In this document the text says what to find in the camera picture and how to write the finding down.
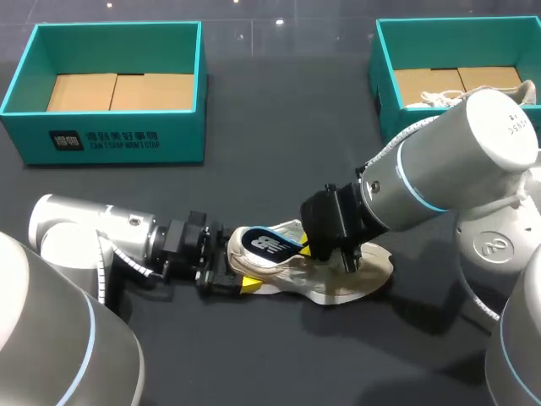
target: beige cardboard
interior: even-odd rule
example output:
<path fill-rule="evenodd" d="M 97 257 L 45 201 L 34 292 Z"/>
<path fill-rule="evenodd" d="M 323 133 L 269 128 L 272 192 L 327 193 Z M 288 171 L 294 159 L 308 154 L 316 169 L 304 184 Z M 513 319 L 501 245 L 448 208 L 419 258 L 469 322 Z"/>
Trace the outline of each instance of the beige cardboard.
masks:
<path fill-rule="evenodd" d="M 60 74 L 48 112 L 106 111 L 111 105 L 116 74 Z"/>
<path fill-rule="evenodd" d="M 191 110 L 193 99 L 192 74 L 145 74 L 145 109 Z"/>
<path fill-rule="evenodd" d="M 423 91 L 465 91 L 457 69 L 402 69 L 395 76 L 405 107 L 423 102 Z"/>
<path fill-rule="evenodd" d="M 120 74 L 112 95 L 111 110 L 144 110 L 142 97 L 144 86 L 144 75 Z"/>
<path fill-rule="evenodd" d="M 458 73 L 466 91 L 472 91 L 480 86 L 508 88 L 521 84 L 521 79 L 512 66 L 459 68 Z"/>
<path fill-rule="evenodd" d="M 191 110 L 193 98 L 192 74 L 120 74 L 111 110 Z"/>

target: table surface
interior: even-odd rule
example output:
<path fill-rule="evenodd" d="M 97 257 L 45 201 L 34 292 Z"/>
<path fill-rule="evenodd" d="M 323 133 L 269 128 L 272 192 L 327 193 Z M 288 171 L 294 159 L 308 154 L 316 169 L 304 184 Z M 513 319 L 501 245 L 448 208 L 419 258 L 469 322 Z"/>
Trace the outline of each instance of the table surface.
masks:
<path fill-rule="evenodd" d="M 189 210 L 230 227 L 292 219 L 305 198 L 325 183 L 351 181 L 382 146 L 366 75 L 375 18 L 541 11 L 530 0 L 110 4 L 0 2 L 0 95 L 36 22 L 202 19 L 210 70 L 205 164 L 24 167 L 0 126 L 0 229 L 24 243 L 32 207 L 48 193 L 163 222 Z M 491 404 L 489 336 L 447 309 L 456 294 L 453 220 L 380 238 L 396 259 L 391 288 L 335 308 L 288 294 L 202 300 L 188 284 L 175 287 L 171 303 L 129 294 L 129 325 L 145 353 L 143 406 Z"/>

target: open box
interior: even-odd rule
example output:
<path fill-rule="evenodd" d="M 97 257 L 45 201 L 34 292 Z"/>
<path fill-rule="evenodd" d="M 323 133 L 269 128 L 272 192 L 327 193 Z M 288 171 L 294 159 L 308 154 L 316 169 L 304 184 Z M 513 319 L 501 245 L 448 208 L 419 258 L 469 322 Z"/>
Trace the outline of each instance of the open box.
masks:
<path fill-rule="evenodd" d="M 26 164 L 201 162 L 200 22 L 37 25 L 0 107 Z"/>
<path fill-rule="evenodd" d="M 377 20 L 369 81 L 384 141 L 388 142 L 418 120 L 447 110 L 447 107 L 405 107 L 396 71 L 475 67 L 513 67 L 520 80 L 532 80 L 541 88 L 539 19 L 533 16 Z M 539 137 L 541 106 L 522 108 Z"/>

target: white sneaker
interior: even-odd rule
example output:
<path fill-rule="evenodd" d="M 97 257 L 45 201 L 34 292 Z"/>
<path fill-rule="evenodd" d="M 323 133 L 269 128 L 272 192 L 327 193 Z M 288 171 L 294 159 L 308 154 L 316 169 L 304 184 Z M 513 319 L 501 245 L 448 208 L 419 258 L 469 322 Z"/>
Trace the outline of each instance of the white sneaker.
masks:
<path fill-rule="evenodd" d="M 256 294 L 295 292 L 318 305 L 339 305 L 360 299 L 381 288 L 391 277 L 391 253 L 380 246 L 361 246 L 358 270 L 346 273 L 336 251 L 327 262 L 301 255 L 304 231 L 299 220 L 271 228 L 240 227 L 227 245 L 234 272 L 264 282 Z"/>
<path fill-rule="evenodd" d="M 442 91 L 441 93 L 429 93 L 427 91 L 423 91 L 421 93 L 423 102 L 407 105 L 407 108 L 453 107 L 464 100 L 467 96 L 470 96 L 472 93 L 482 89 L 494 89 L 496 91 L 501 91 L 513 99 L 518 105 L 537 104 L 535 84 L 531 80 L 525 80 L 517 87 L 498 89 L 490 86 L 481 86 L 466 93 L 463 91 Z"/>

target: shoe insole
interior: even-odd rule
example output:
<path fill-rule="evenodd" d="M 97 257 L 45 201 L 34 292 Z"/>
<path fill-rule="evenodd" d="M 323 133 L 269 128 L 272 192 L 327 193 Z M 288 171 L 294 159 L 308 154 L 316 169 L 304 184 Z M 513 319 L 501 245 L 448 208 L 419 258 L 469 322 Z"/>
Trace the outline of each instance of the shoe insole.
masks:
<path fill-rule="evenodd" d="M 276 264 L 299 254 L 303 246 L 265 227 L 252 227 L 242 237 L 243 247 Z"/>

